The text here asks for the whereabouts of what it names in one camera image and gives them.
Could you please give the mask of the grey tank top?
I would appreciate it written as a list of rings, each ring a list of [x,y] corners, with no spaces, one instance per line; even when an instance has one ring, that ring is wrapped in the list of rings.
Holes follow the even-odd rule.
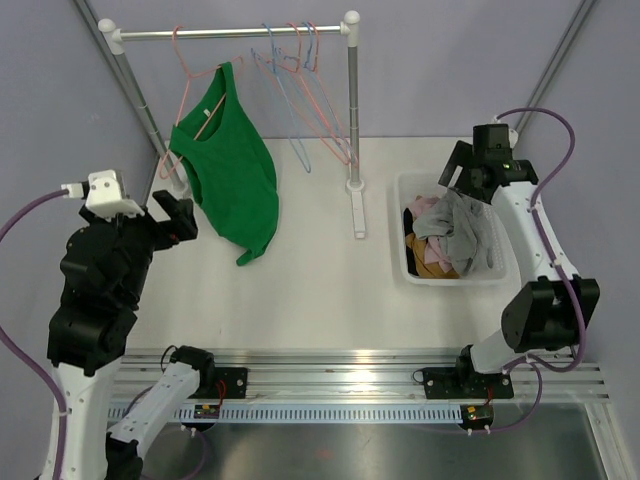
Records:
[[[439,201],[417,217],[413,233],[420,239],[440,238],[440,246],[461,276],[494,267],[493,241],[484,204],[447,190]]]

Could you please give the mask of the green tank top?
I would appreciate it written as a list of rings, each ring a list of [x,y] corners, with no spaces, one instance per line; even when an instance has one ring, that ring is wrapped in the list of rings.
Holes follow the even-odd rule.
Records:
[[[234,66],[219,66],[204,96],[173,126],[195,203],[216,233],[242,248],[238,266],[261,257],[276,234],[280,199],[274,161],[244,111]]]

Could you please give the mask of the black tank top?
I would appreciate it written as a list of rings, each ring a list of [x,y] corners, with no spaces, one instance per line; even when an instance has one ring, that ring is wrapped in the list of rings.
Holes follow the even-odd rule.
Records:
[[[407,262],[407,270],[413,277],[418,277],[418,270],[416,267],[415,255],[412,249],[412,234],[413,234],[413,222],[414,217],[408,208],[405,208],[402,213],[403,233],[405,243],[405,256]]]

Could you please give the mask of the mauve pink tank top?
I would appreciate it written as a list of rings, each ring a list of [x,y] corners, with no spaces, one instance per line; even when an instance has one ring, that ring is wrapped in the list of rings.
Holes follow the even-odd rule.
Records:
[[[436,196],[417,196],[416,199],[409,204],[412,219],[416,220],[417,217],[420,217],[438,201],[439,198]],[[424,240],[420,240],[417,235],[414,235],[411,241],[406,241],[406,244],[412,250],[413,257],[416,260],[418,276],[422,278],[440,279],[458,277],[449,258],[443,253],[438,237],[430,236]]]

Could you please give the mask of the mustard brown tank top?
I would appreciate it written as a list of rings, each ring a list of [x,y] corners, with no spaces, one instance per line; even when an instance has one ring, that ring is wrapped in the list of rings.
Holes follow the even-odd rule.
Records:
[[[415,255],[418,278],[422,279],[458,279],[449,257],[440,246],[440,238],[430,236],[426,239],[412,234],[412,249]]]

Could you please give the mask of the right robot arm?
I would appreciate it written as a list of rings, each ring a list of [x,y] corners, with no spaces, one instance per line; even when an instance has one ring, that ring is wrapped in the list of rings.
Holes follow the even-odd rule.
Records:
[[[582,277],[562,250],[543,206],[542,184],[528,160],[516,160],[503,123],[476,125],[459,141],[439,179],[442,186],[493,208],[515,254],[521,288],[501,314],[498,330],[466,346],[445,378],[444,395],[508,399],[510,371],[521,365],[571,371],[586,353],[587,326],[600,297],[596,280]],[[538,351],[573,348],[564,368]]]

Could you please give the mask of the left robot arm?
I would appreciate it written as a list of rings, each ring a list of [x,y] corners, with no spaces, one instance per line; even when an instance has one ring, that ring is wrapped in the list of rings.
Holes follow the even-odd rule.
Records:
[[[151,444],[177,408],[215,388],[213,354],[182,346],[142,401],[116,425],[107,425],[115,376],[153,255],[198,235],[192,200],[178,200],[166,190],[152,197],[166,220],[155,220],[145,207],[110,220],[83,207],[87,224],[67,242],[60,262],[64,287],[47,346],[65,404],[54,412],[44,479],[140,478]]]

